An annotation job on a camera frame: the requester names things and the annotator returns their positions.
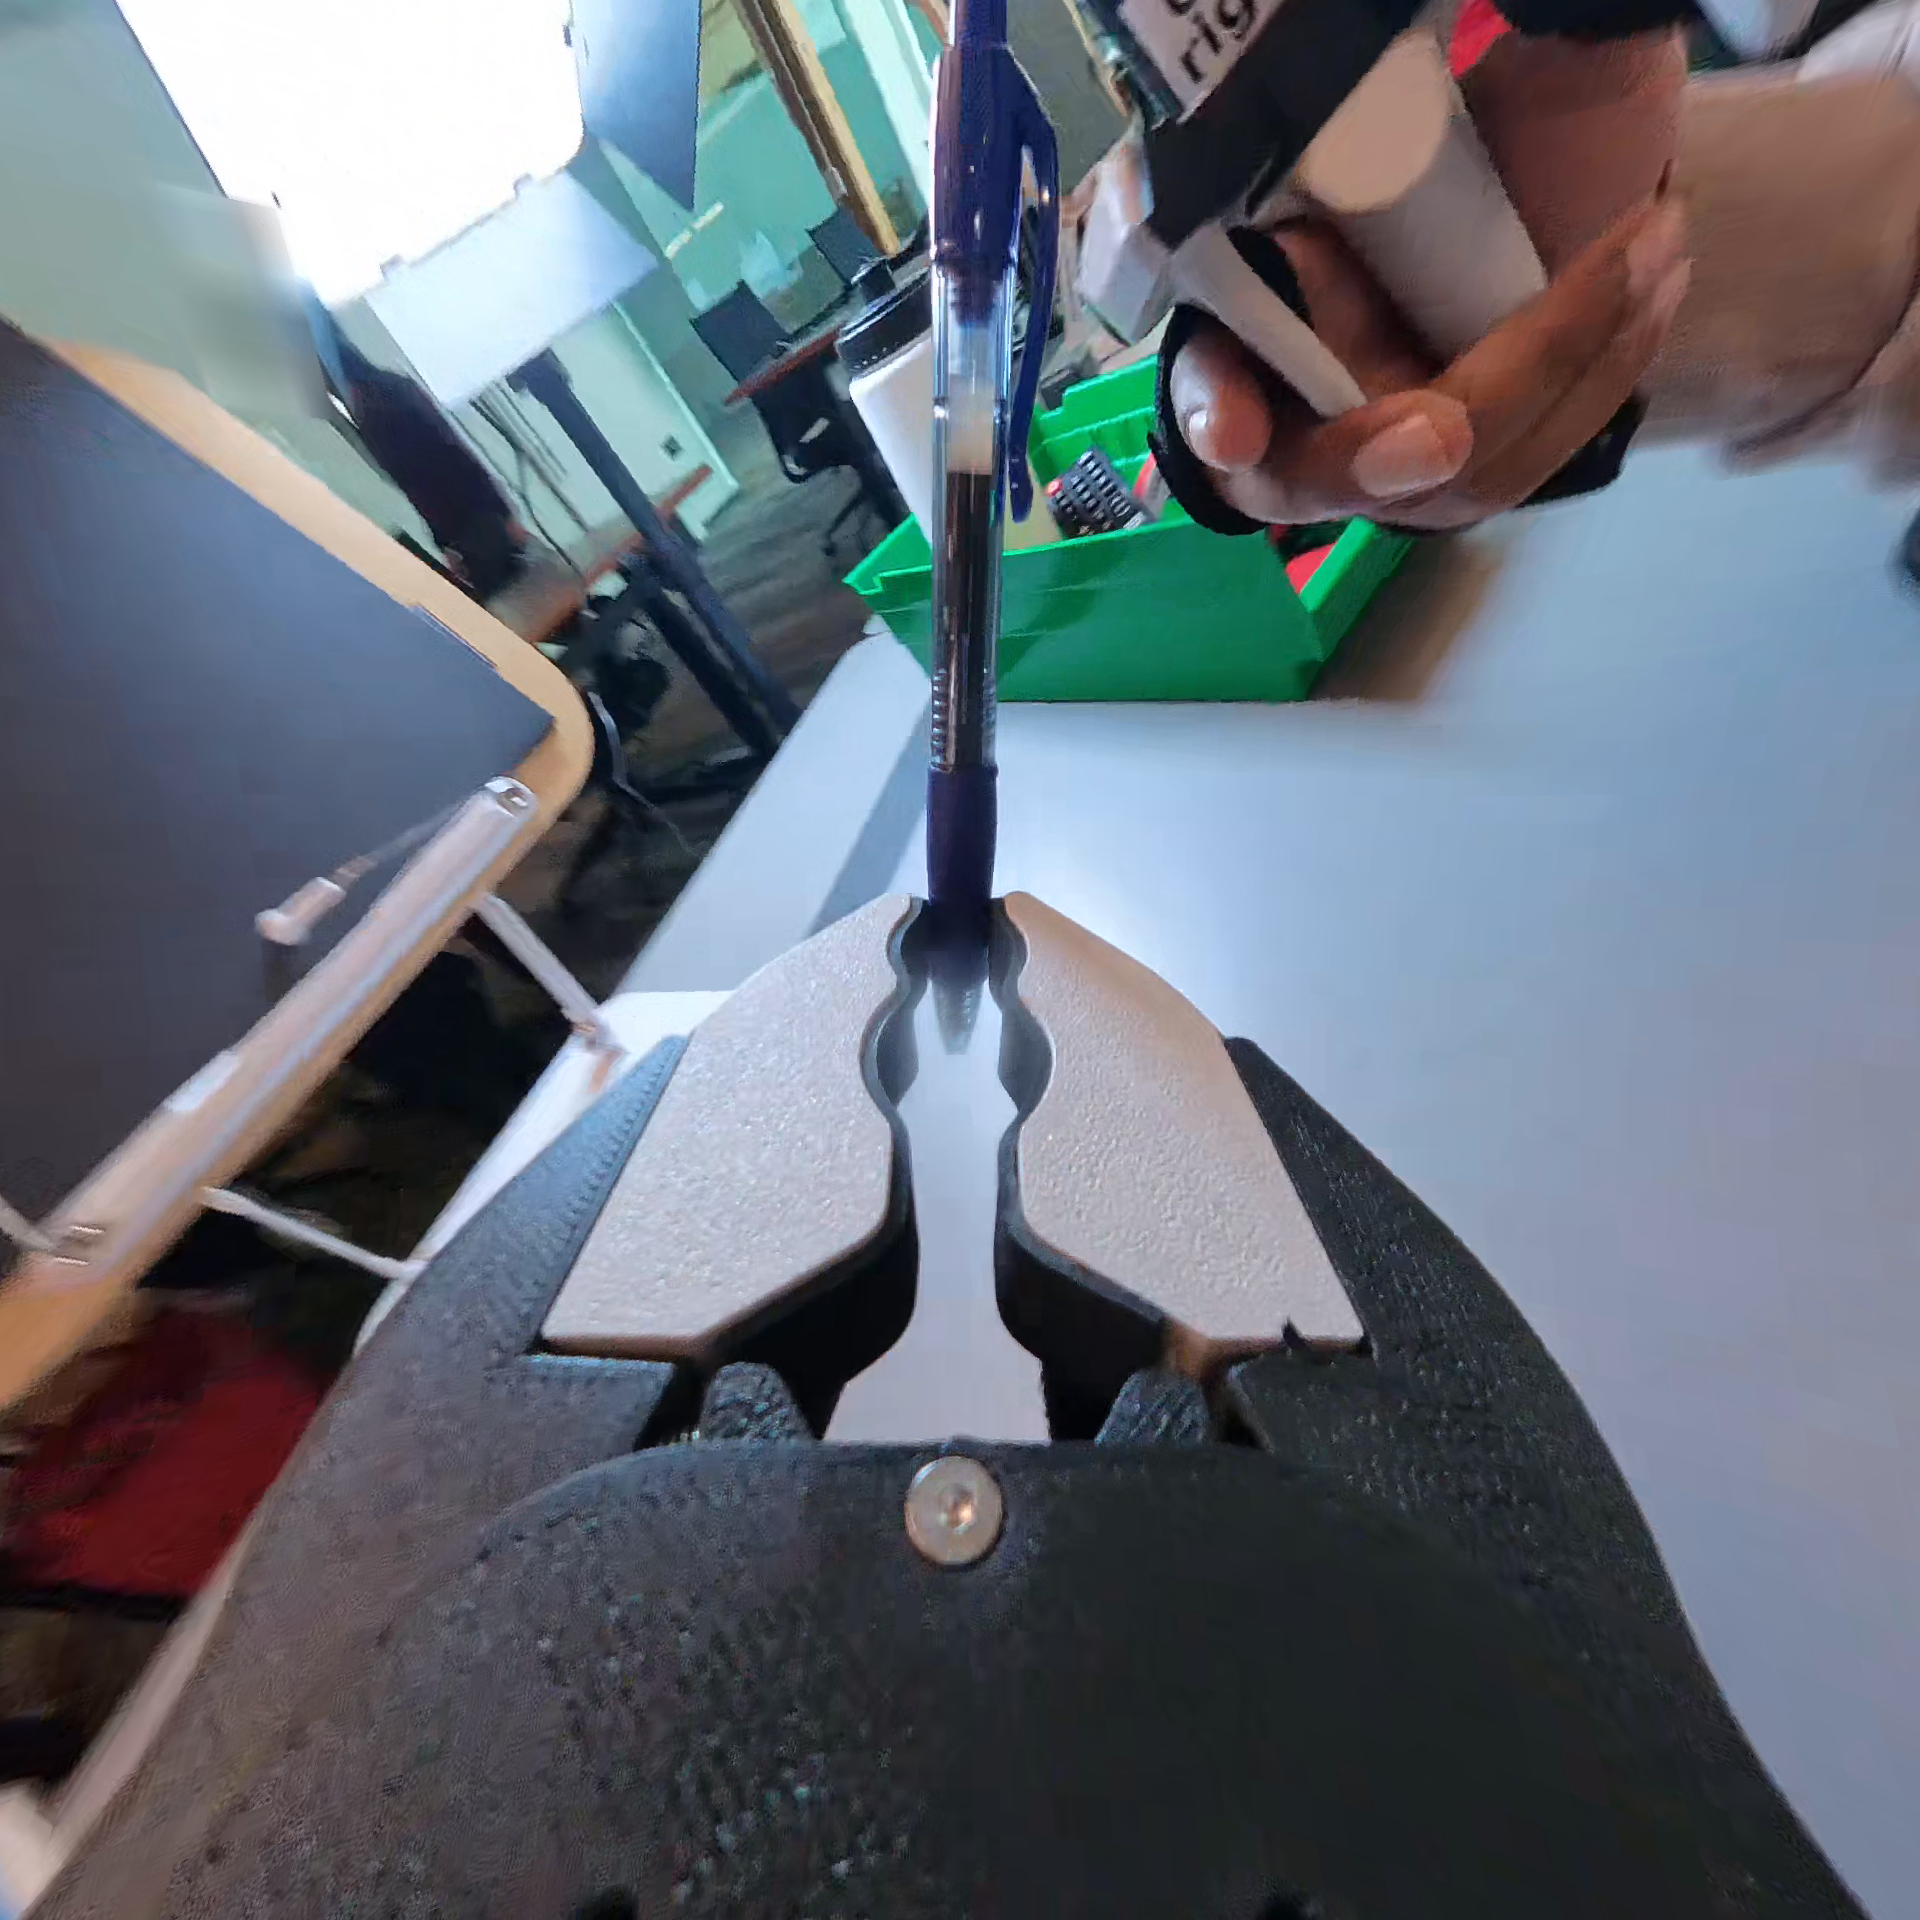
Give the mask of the person's right forearm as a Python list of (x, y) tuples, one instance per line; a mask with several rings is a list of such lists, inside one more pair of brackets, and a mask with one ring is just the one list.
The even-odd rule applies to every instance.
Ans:
[(1695, 79), (1673, 188), (1692, 290), (1647, 377), (1642, 442), (1916, 489), (1916, 5)]

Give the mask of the dark office desk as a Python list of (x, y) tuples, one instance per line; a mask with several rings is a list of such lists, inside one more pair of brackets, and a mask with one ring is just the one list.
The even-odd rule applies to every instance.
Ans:
[(836, 338), (840, 324), (816, 326), (808, 338), (742, 377), (728, 403), (745, 403), (757, 412), (777, 468), (790, 487), (832, 472), (855, 480), (855, 497), (830, 524), (830, 534), (847, 529), (857, 509), (893, 530), (906, 520), (906, 503), (879, 459), (869, 427), (852, 404)]

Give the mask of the green plastic bin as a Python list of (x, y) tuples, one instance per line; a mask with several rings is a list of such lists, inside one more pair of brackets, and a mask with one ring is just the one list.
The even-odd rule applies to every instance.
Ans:
[[(1145, 460), (1154, 363), (1075, 383), (1032, 434), (1051, 487), (1097, 446), (1126, 483)], [(1170, 500), (1133, 530), (1014, 547), (1002, 562), (1002, 703), (1299, 703), (1412, 556), (1408, 534), (1347, 520), (1304, 597), (1285, 534), (1219, 537)], [(927, 543), (893, 529), (847, 587), (932, 673)]]

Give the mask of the white panel on pole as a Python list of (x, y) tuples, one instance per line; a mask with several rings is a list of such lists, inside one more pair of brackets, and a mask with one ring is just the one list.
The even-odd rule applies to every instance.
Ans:
[(391, 267), (365, 302), (436, 404), (462, 408), (654, 270), (657, 255), (575, 172), (555, 172)]

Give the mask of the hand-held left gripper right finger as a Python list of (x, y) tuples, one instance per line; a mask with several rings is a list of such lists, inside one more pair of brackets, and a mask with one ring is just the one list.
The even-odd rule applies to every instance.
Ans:
[(1215, 1392), (1365, 1326), (1224, 1034), (1156, 971), (1032, 894), (994, 905), (994, 1310), (1047, 1429), (1102, 1429), (1129, 1380)]

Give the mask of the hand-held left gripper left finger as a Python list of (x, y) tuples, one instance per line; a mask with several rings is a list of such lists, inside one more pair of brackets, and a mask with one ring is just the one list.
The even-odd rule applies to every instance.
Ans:
[(777, 1368), (808, 1429), (913, 1310), (906, 894), (695, 1025), (543, 1326), (562, 1359)]

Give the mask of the black board on white stand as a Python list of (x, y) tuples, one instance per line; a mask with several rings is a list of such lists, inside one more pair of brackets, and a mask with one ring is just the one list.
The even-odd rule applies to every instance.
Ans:
[(4, 324), (4, 1207), (41, 1221), (586, 711), (174, 371)]

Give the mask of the red lidded container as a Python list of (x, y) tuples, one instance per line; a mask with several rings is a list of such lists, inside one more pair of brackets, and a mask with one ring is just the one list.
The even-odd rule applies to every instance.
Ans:
[(164, 1311), (28, 1432), (4, 1490), (4, 1603), (176, 1616), (222, 1568), (328, 1375), (251, 1323)]

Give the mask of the blue pen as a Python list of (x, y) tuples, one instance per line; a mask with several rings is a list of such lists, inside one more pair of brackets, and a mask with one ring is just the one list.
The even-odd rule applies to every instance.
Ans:
[(1007, 519), (1027, 460), (1059, 275), (1059, 146), (1009, 5), (952, 5), (932, 105), (932, 730), (925, 963), (951, 1057), (973, 1045), (998, 839)]

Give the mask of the white water bottle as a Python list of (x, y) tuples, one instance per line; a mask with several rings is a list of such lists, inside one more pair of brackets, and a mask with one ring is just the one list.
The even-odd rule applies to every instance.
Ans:
[(852, 281), (832, 351), (911, 520), (932, 534), (932, 284), (927, 270), (872, 260)]

